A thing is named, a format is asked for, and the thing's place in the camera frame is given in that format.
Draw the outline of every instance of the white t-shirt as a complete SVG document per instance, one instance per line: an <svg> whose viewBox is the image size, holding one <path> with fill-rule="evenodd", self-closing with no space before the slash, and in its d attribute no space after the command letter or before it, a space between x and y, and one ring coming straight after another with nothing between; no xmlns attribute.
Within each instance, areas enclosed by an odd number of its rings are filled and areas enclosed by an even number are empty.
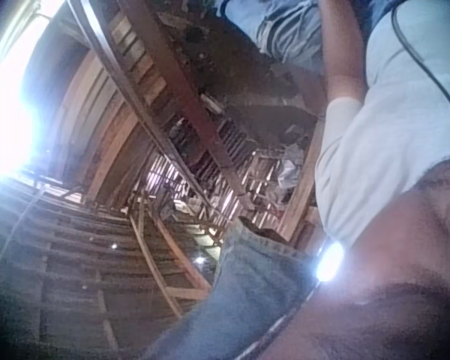
<svg viewBox="0 0 450 360"><path fill-rule="evenodd" d="M450 93L450 0L409 0L397 20ZM399 43L390 13L373 30L366 56L364 103L329 104L315 174L324 229L346 247L392 199L450 158L450 104Z"/></svg>

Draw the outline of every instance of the blue jeans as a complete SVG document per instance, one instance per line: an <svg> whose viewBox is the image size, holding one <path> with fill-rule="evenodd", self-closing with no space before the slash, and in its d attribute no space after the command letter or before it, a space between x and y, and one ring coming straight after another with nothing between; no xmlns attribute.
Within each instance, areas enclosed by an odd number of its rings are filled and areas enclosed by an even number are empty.
<svg viewBox="0 0 450 360"><path fill-rule="evenodd" d="M314 262L246 219L230 227L207 299L141 359L234 359L316 287Z"/></svg>
<svg viewBox="0 0 450 360"><path fill-rule="evenodd" d="M405 0L352 0L365 41L395 5ZM260 52L322 74L317 0L217 0L217 14L238 26Z"/></svg>

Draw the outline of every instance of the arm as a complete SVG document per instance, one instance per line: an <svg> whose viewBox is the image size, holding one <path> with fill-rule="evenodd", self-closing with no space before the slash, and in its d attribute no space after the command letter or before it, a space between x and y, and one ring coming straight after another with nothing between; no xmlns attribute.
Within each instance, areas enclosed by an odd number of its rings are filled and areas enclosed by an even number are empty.
<svg viewBox="0 0 450 360"><path fill-rule="evenodd" d="M350 0L319 0L328 102L365 96L364 45Z"/></svg>

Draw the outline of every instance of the black cable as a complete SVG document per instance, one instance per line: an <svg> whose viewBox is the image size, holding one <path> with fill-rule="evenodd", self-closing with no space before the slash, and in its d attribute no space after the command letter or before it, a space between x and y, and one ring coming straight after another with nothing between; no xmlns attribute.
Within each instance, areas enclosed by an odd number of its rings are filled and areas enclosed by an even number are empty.
<svg viewBox="0 0 450 360"><path fill-rule="evenodd" d="M450 94L446 90L446 88L438 81L438 79L434 76L434 74L430 71L430 69L425 65L425 63L420 59L420 56L417 54L415 49L413 49L412 45L405 38L404 33L401 31L400 26L397 21L397 9L398 6L394 7L391 11L391 25L393 27L393 31L397 36L398 41L402 44L405 51L410 55L410 57L415 60L417 65L431 78L431 80L435 83L435 85L440 89L443 93L447 101L450 103Z"/></svg>

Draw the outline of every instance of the shirt sleeve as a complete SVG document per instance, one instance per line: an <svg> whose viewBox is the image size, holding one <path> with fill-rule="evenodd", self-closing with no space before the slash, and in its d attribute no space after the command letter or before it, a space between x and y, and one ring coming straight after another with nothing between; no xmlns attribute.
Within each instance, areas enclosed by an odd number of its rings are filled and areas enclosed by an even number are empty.
<svg viewBox="0 0 450 360"><path fill-rule="evenodd" d="M339 97L328 105L325 115L322 149L315 167L317 196L319 196L318 193L326 191L330 172L333 168L334 155L347 128L352 124L353 119L362 107L363 104L360 101L351 97Z"/></svg>

